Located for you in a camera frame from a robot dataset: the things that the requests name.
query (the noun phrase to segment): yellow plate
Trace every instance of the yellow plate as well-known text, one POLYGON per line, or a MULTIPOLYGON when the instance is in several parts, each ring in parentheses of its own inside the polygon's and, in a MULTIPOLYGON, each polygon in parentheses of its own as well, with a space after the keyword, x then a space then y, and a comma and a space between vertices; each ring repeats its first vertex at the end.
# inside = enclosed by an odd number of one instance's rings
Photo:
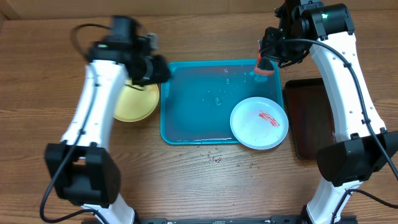
POLYGON ((123 88, 114 112, 114 117, 120 121, 140 121, 148 117, 159 102, 159 88, 156 84, 134 87, 144 89, 144 91, 128 86, 123 88))

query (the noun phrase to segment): wooden wall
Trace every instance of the wooden wall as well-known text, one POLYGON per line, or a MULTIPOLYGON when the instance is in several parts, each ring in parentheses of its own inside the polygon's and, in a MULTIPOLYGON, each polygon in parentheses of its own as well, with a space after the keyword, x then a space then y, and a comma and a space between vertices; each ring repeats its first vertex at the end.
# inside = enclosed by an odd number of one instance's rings
MULTIPOLYGON (((396 0, 323 0, 349 9, 398 9, 396 0)), ((9 19, 271 12, 284 0, 0 0, 9 19)))

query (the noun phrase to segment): wood grain surface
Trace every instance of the wood grain surface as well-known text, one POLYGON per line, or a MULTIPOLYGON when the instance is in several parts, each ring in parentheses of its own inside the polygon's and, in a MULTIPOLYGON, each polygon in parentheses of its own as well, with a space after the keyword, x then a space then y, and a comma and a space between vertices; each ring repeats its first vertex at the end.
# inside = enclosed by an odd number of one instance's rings
MULTIPOLYGON (((377 111, 389 131, 398 130, 398 11, 351 12, 358 55, 377 111)), ((137 17, 160 35, 170 62, 254 58, 256 40, 277 26, 273 14, 137 17)), ((50 178, 43 154, 58 142, 77 106, 84 61, 69 43, 82 23, 108 25, 109 18, 6 21, 0 35, 0 223, 42 223, 39 203, 50 178)), ((83 46, 106 31, 83 30, 83 46)), ((311 58, 281 71, 282 83, 320 77, 311 58)), ((299 214, 320 180, 316 162, 295 156, 291 134, 275 150, 242 145, 171 146, 159 133, 160 107, 138 123, 115 121, 110 153, 122 172, 121 193, 141 217, 245 218, 299 214), (207 156, 222 157, 221 162, 207 156)), ((393 161, 398 165, 398 157, 393 161)), ((361 187, 398 203, 390 168, 361 187)), ((78 210, 51 194, 48 217, 78 210)), ((343 212, 360 223, 397 223, 398 213, 362 195, 343 212)), ((79 223, 79 216, 65 223, 79 223)))

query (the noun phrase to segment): blue tray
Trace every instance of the blue tray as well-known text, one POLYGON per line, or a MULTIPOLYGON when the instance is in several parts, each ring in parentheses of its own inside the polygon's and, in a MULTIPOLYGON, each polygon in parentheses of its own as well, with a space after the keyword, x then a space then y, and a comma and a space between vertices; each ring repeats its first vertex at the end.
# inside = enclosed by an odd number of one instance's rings
POLYGON ((279 68, 254 74, 256 60, 172 62, 162 84, 160 134, 169 144, 239 143, 229 117, 242 100, 261 96, 284 107, 279 68))

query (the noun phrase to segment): red marking on plate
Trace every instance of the red marking on plate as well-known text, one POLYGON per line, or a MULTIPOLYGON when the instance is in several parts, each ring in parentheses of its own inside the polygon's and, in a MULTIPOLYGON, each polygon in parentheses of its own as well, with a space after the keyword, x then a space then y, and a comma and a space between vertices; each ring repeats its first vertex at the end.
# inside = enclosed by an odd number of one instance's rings
POLYGON ((268 114, 268 113, 264 113, 263 111, 260 111, 260 114, 259 114, 259 116, 262 118, 262 119, 264 119, 264 120, 266 120, 266 121, 269 121, 270 123, 271 123, 271 125, 273 125, 273 127, 279 127, 280 125, 279 125, 279 123, 278 123, 278 121, 276 121, 275 120, 275 118, 273 118, 270 114, 268 114))

